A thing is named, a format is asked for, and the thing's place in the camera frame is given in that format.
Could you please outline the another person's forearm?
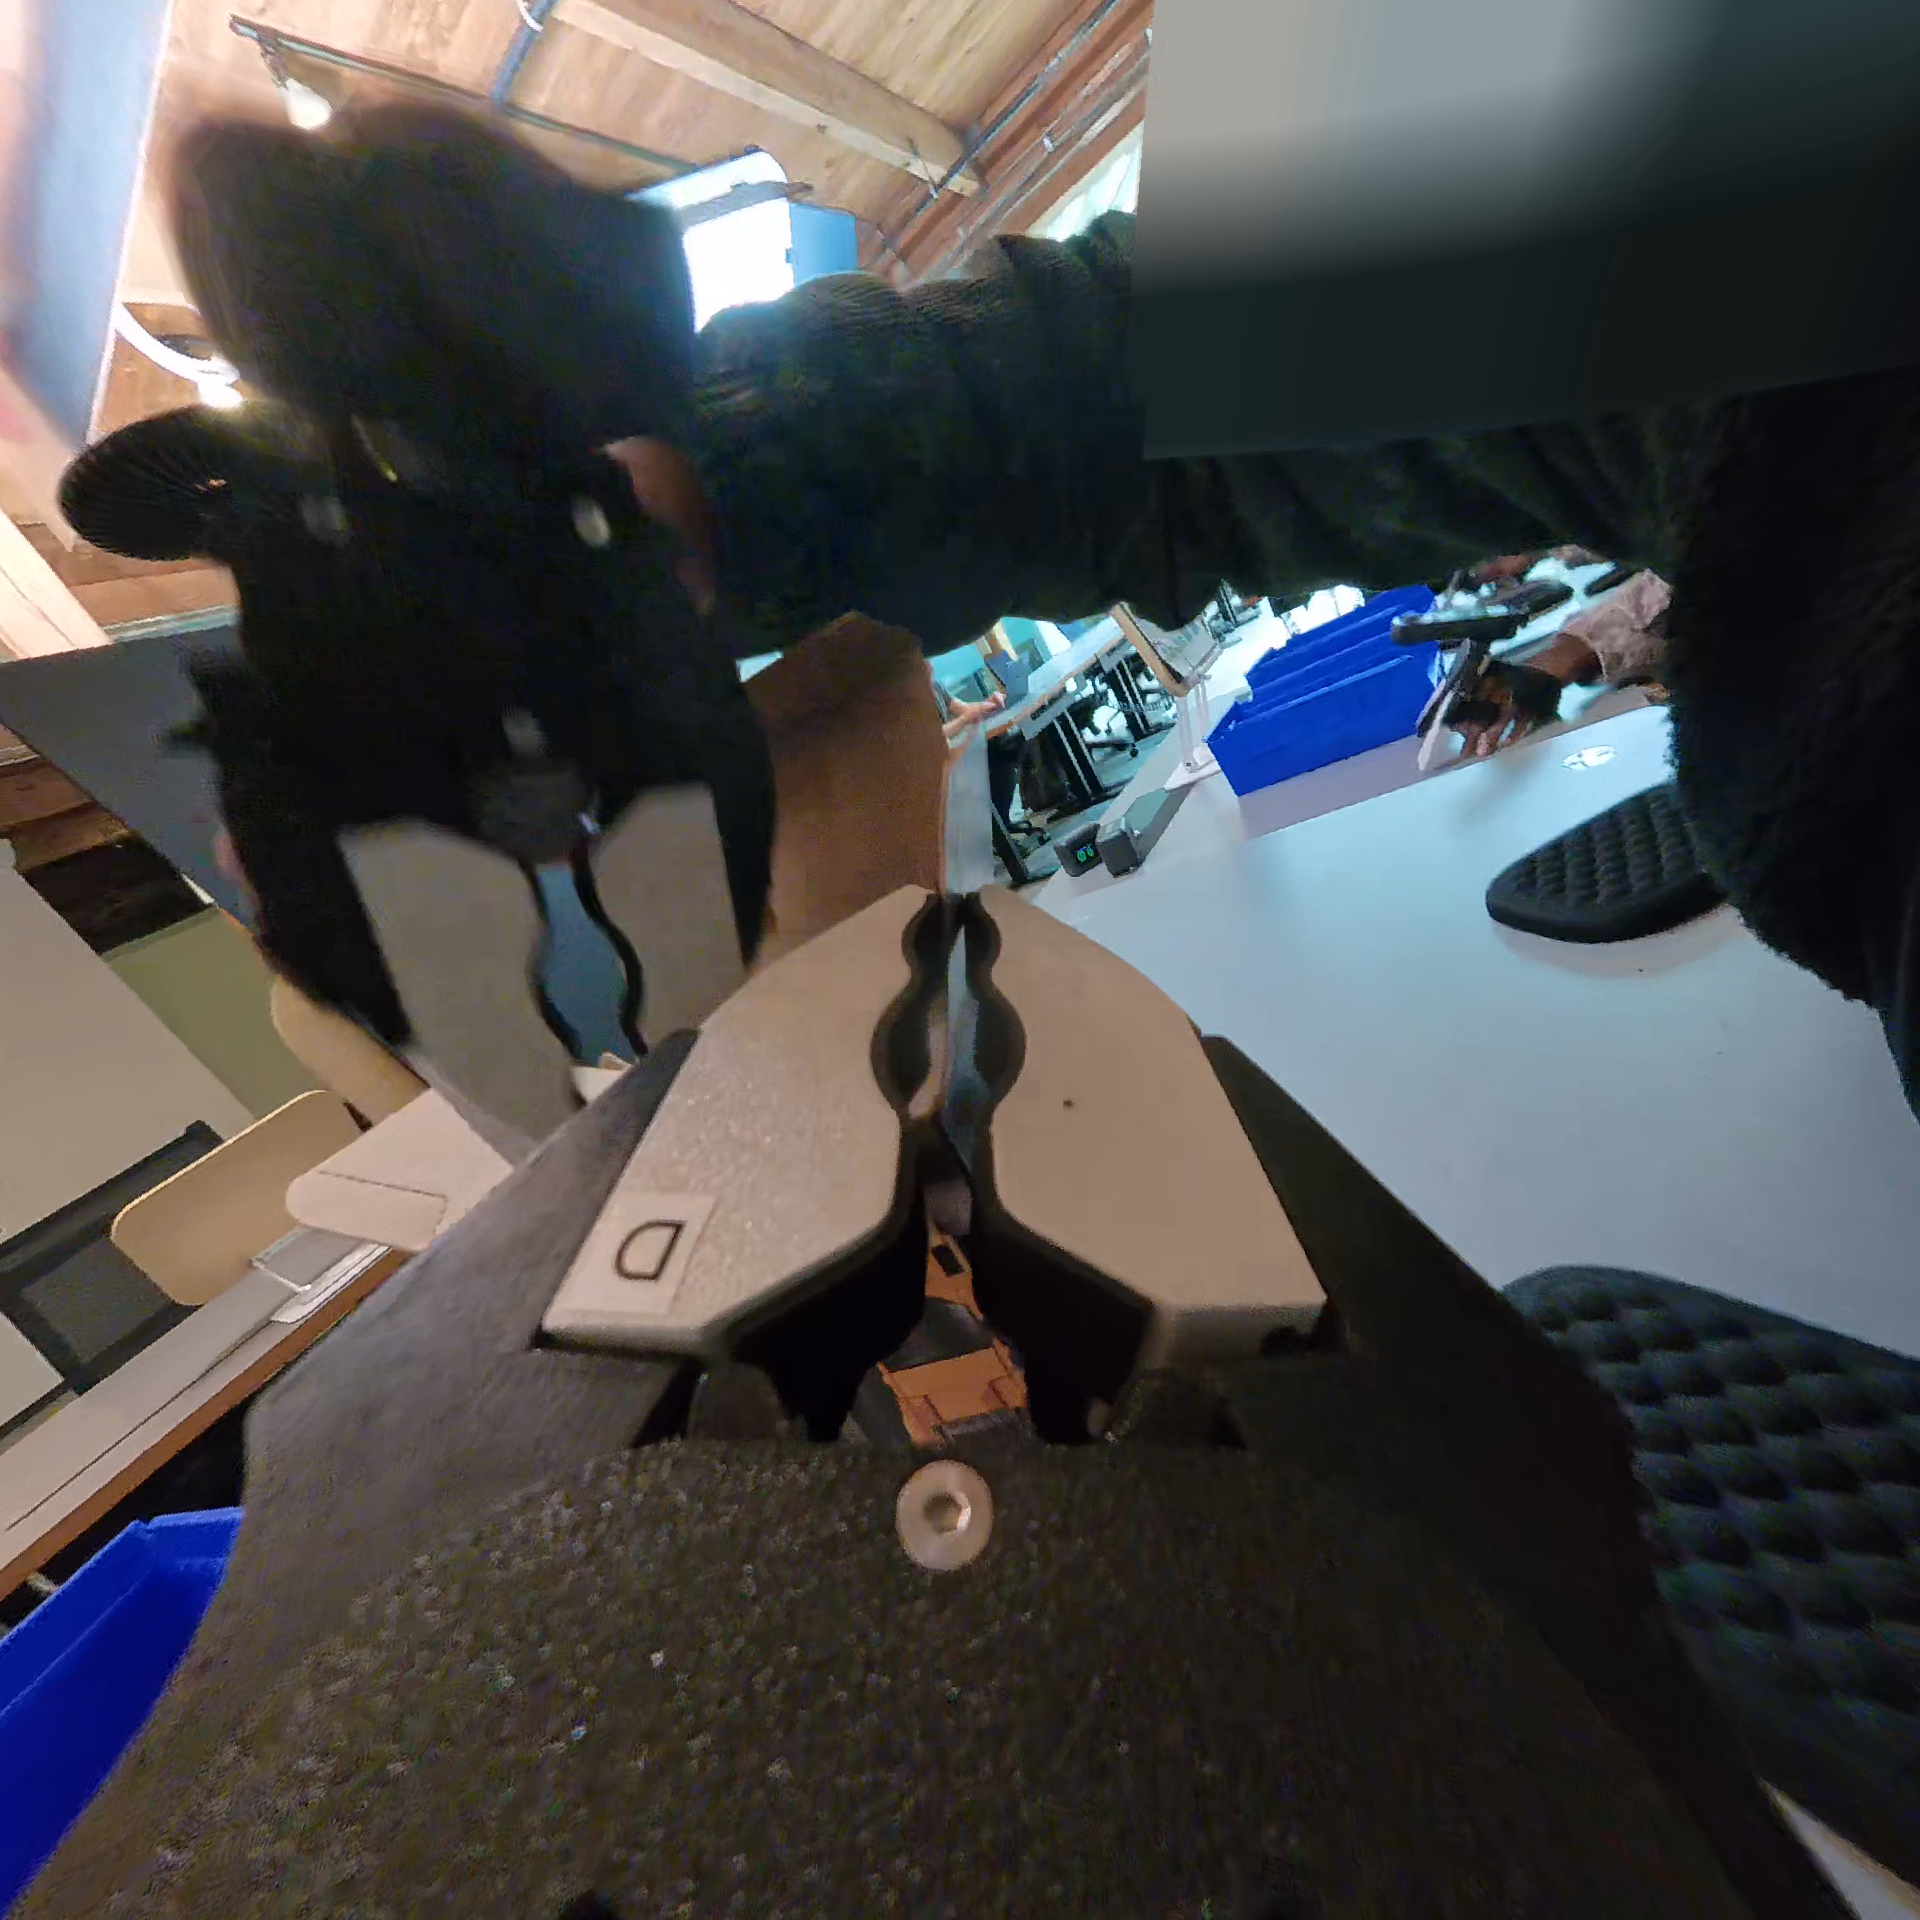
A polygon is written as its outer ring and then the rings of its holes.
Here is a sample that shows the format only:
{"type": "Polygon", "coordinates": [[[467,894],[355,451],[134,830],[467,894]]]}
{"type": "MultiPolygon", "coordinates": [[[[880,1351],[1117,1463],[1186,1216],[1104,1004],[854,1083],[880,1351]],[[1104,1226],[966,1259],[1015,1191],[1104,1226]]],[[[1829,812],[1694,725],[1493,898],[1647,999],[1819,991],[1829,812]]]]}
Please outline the another person's forearm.
{"type": "Polygon", "coordinates": [[[1637,573],[1574,614],[1530,666],[1557,685],[1665,685],[1670,597],[1663,574],[1637,573]]]}

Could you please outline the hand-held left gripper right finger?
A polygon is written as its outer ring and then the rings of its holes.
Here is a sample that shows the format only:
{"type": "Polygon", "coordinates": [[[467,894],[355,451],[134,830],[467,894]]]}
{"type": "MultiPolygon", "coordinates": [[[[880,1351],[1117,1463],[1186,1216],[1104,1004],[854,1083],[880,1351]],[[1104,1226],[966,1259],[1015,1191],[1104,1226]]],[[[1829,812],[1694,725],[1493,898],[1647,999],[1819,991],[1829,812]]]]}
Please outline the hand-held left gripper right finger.
{"type": "Polygon", "coordinates": [[[1005,888],[955,931],[944,1131],[1036,1426],[1093,1434],[1146,1379],[1313,1347],[1327,1288],[1188,1017],[1005,888]]]}

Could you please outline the small black box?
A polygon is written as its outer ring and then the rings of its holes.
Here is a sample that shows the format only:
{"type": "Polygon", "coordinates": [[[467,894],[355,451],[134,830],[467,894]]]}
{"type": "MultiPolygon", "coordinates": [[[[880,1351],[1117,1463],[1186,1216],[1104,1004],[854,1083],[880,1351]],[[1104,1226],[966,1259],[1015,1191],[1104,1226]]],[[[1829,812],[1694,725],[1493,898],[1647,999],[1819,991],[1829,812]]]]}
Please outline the small black box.
{"type": "Polygon", "coordinates": [[[1188,801],[1188,787],[1157,787],[1098,824],[1093,853],[1110,880],[1143,869],[1188,801]]]}

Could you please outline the black toy car box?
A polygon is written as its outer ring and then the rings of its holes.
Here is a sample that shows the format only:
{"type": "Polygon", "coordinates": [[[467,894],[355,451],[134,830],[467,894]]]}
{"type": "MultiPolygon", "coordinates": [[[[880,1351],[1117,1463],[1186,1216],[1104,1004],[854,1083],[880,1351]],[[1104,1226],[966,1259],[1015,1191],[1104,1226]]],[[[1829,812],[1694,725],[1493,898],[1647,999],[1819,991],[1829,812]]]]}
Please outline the black toy car box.
{"type": "MultiPolygon", "coordinates": [[[[946,774],[963,744],[944,734],[918,642],[868,618],[841,622],[783,652],[754,676],[749,698],[779,774],[769,964],[909,883],[939,883],[946,774]]],[[[287,1210],[301,1227],[420,1255],[508,1178],[509,1164],[441,1093],[400,1091],[405,1067],[355,1023],[277,973],[268,1005],[282,1043],[377,1121],[355,1145],[290,1178],[287,1210]]],[[[855,1423],[868,1438],[897,1426],[910,1448],[952,1452],[963,1439],[1019,1431],[1025,1386],[978,1310],[963,1252],[975,1201],[955,1153],[930,1145],[920,1178],[923,1316],[880,1365],[897,1415],[861,1387],[855,1423]]]]}

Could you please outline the background office desk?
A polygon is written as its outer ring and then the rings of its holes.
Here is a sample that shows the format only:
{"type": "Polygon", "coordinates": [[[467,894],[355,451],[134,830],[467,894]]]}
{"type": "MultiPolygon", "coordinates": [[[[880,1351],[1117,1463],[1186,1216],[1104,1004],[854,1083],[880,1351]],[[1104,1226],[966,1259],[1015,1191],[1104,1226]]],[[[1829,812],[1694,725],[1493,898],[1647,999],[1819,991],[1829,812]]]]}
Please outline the background office desk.
{"type": "Polygon", "coordinates": [[[1009,804],[1015,796],[1015,751],[1041,749],[1041,757],[1066,778],[1069,812],[1089,812],[1120,796],[1120,783],[1101,778],[1092,744],[1075,711],[1098,693],[1114,697],[1126,728],[1126,754],[1140,754],[1140,740],[1150,739],[1140,697],[1124,668],[1135,652],[1120,629],[1117,614],[1092,622],[1092,628],[1069,640],[1061,652],[1038,666],[1025,666],[1005,650],[984,650],[984,666],[997,679],[1004,701],[984,721],[988,740],[988,796],[989,796],[989,832],[1004,874],[1025,888],[1041,880],[1028,856],[1015,841],[1009,804]]]}

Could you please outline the blue plastic storage bin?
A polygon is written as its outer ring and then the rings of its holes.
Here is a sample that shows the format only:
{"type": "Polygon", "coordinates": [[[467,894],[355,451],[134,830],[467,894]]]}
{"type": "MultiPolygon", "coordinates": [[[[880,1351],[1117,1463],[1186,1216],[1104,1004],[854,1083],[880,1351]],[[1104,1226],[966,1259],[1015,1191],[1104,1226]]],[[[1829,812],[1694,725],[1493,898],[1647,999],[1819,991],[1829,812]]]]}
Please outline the blue plastic storage bin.
{"type": "Polygon", "coordinates": [[[134,1522],[3,1635],[3,1907],[154,1713],[238,1525],[238,1509],[134,1522]]]}
{"type": "Polygon", "coordinates": [[[1415,739],[1436,688],[1436,650],[1354,650],[1301,666],[1289,679],[1251,684],[1209,734],[1209,751],[1237,796],[1415,739]]]}
{"type": "Polygon", "coordinates": [[[1394,625],[1427,614],[1433,605],[1436,594],[1427,586],[1388,587],[1354,612],[1271,646],[1249,668],[1249,688],[1259,698],[1301,698],[1390,663],[1405,652],[1394,642],[1394,625]]]}

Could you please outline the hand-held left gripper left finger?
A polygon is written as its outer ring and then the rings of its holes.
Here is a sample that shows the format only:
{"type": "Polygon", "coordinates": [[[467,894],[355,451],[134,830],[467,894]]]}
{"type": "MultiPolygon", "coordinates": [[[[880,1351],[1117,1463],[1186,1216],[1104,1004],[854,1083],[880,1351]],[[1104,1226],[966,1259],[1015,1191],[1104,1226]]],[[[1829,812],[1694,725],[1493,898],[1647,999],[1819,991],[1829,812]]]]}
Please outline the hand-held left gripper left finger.
{"type": "Polygon", "coordinates": [[[811,1434],[920,1316],[910,1097],[946,906],[897,888],[754,973],[691,1043],[544,1340],[769,1375],[811,1434]]]}

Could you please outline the person's right forearm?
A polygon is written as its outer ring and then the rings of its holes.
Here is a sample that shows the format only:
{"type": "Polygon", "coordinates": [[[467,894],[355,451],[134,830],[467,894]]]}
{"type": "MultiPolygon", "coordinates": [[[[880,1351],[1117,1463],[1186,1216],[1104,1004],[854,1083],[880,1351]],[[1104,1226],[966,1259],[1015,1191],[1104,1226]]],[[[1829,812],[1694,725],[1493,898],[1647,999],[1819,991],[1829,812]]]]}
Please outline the person's right forearm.
{"type": "Polygon", "coordinates": [[[942,656],[1004,618],[1214,587],[1440,581],[1588,547],[1663,569],[1709,409],[1150,459],[1130,381],[1137,219],[1005,234],[978,277],[817,277],[699,338],[691,458],[714,515],[714,629],[746,656],[861,614],[942,656]]]}

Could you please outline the grey desk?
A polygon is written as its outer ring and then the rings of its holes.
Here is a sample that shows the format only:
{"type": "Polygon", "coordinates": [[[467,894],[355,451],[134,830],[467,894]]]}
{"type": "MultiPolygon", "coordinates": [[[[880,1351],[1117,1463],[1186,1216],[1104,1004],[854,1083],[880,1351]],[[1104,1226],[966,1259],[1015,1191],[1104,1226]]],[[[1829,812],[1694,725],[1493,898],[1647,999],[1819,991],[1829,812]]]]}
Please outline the grey desk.
{"type": "Polygon", "coordinates": [[[1732,910],[1556,944],[1484,909],[1658,783],[1670,716],[1400,787],[1385,749],[1246,804],[1204,779],[1126,880],[1036,906],[1237,1044],[1486,1280],[1605,1265],[1916,1355],[1916,1121],[1869,1010],[1732,910]]]}

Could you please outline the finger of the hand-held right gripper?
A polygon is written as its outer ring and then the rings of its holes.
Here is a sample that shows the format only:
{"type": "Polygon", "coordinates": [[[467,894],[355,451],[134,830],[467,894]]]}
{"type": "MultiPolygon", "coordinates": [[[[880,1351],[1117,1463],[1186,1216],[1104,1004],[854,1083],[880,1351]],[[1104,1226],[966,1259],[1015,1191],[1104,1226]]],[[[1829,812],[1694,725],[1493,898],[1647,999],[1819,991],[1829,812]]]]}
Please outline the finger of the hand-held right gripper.
{"type": "Polygon", "coordinates": [[[539,883],[439,825],[346,830],[341,845],[400,999],[400,1056],[503,1160],[531,1160],[585,1107],[578,1035],[544,980],[539,883]]]}
{"type": "Polygon", "coordinates": [[[706,783],[655,787],[585,830],[578,894],[608,937],[630,1057],[699,1029],[749,976],[731,873],[706,783]]]}

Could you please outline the person's dark clothing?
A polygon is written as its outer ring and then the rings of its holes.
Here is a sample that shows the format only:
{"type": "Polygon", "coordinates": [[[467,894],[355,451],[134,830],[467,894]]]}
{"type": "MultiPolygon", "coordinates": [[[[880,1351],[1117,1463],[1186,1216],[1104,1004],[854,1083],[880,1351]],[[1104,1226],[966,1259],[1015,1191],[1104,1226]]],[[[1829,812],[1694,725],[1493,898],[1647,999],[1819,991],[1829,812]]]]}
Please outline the person's dark clothing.
{"type": "Polygon", "coordinates": [[[1916,370],[1717,409],[1670,581],[1692,836],[1763,947],[1877,1017],[1916,1111],[1916,370]]]}

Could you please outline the black hand-held device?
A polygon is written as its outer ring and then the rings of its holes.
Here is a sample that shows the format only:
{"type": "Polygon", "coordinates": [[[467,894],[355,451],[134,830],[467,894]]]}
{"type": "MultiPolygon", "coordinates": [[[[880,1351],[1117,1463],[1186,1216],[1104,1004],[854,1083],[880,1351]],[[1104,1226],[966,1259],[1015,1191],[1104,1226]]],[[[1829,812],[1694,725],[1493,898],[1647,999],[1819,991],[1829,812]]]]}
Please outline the black hand-held device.
{"type": "Polygon", "coordinates": [[[1542,614],[1574,601],[1563,581],[1501,581],[1475,590],[1450,590],[1427,612],[1407,612],[1390,625],[1394,646],[1493,646],[1511,640],[1542,614]]]}

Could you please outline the person's right hand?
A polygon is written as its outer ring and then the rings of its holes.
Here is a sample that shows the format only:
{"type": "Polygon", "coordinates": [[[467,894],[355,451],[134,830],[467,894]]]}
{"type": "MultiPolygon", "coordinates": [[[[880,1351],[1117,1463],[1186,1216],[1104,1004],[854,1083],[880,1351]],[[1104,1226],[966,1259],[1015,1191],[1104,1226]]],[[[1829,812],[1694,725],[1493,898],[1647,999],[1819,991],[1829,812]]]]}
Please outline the person's right hand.
{"type": "Polygon", "coordinates": [[[626,473],[639,514],[673,539],[687,597],[709,614],[714,606],[714,524],[694,459],[658,437],[613,441],[606,453],[626,473]]]}

